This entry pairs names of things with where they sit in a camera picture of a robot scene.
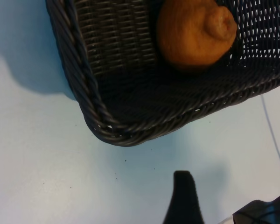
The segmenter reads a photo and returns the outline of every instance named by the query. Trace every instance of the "wicker basket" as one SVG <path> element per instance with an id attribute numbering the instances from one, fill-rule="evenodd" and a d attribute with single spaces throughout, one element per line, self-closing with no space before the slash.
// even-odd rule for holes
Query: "wicker basket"
<path id="1" fill-rule="evenodd" d="M 46 2 L 69 85 L 104 142 L 138 145 L 280 86 L 280 0 L 219 2 L 237 39 L 198 77 L 179 74 L 156 47 L 163 0 Z"/>

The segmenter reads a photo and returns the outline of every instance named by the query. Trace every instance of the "woven basket wall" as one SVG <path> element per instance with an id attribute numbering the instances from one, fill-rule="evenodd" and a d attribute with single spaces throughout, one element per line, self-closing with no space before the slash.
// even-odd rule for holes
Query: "woven basket wall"
<path id="1" fill-rule="evenodd" d="M 155 43 L 163 0 L 46 0 L 69 85 L 91 131 L 134 146 L 280 86 L 280 0 L 223 0 L 238 23 L 230 51 L 182 76 Z"/>

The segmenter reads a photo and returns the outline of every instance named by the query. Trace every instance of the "basket rim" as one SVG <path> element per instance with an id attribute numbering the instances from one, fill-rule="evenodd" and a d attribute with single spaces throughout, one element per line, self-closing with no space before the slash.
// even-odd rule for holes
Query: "basket rim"
<path id="1" fill-rule="evenodd" d="M 71 45 L 70 49 L 74 51 L 74 59 L 79 64 L 80 74 L 84 77 L 81 88 L 79 90 L 72 88 L 72 91 L 77 102 L 80 104 L 85 121 L 93 134 L 106 143 L 123 147 L 139 145 L 145 141 L 178 130 L 191 121 L 210 115 L 230 105 L 240 104 L 249 98 L 261 95 L 280 86 L 280 74 L 275 74 L 272 77 L 267 77 L 261 82 L 258 82 L 257 85 L 243 85 L 236 91 L 232 91 L 228 96 L 226 94 L 223 96 L 214 96 L 212 99 L 204 100 L 197 104 L 195 108 L 183 108 L 179 110 L 182 111 L 181 113 L 175 113 L 167 120 L 143 121 L 133 124 L 121 123 L 109 113 L 108 108 L 100 96 L 98 82 L 91 71 L 88 61 L 87 49 L 78 24 L 77 9 L 74 1 L 75 0 L 46 0 L 46 6 L 50 15 L 57 45 L 59 39 L 62 38 L 60 35 L 67 35 L 67 39 L 70 40 L 68 43 Z M 56 25 L 62 26 L 65 32 L 62 34 L 58 33 Z M 63 51 L 60 45 L 58 45 L 58 50 L 63 61 Z M 87 87 L 91 88 L 91 97 Z M 200 113 L 200 116 L 193 118 L 196 112 Z"/>

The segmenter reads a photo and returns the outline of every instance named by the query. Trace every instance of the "black object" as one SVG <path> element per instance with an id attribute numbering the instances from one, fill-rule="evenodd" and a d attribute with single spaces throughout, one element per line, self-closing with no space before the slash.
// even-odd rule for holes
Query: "black object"
<path id="1" fill-rule="evenodd" d="M 273 202 L 253 201 L 233 214 L 235 224 L 280 224 L 280 197 Z"/>
<path id="2" fill-rule="evenodd" d="M 203 224 L 195 182 L 188 171 L 174 173 L 174 191 L 164 224 Z"/>
<path id="3" fill-rule="evenodd" d="M 239 30 L 204 74 L 159 54 L 163 0 L 46 0 L 65 75 L 102 141 L 134 146 L 280 86 L 280 0 L 221 0 Z"/>

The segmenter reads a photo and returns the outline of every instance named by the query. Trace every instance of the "table surface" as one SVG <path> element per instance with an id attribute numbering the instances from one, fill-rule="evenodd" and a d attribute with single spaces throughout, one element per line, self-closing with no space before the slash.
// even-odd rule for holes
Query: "table surface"
<path id="1" fill-rule="evenodd" d="M 0 224 L 160 224 L 173 173 L 206 224 L 280 195 L 280 87 L 120 148 L 87 128 L 43 0 L 0 0 Z"/>

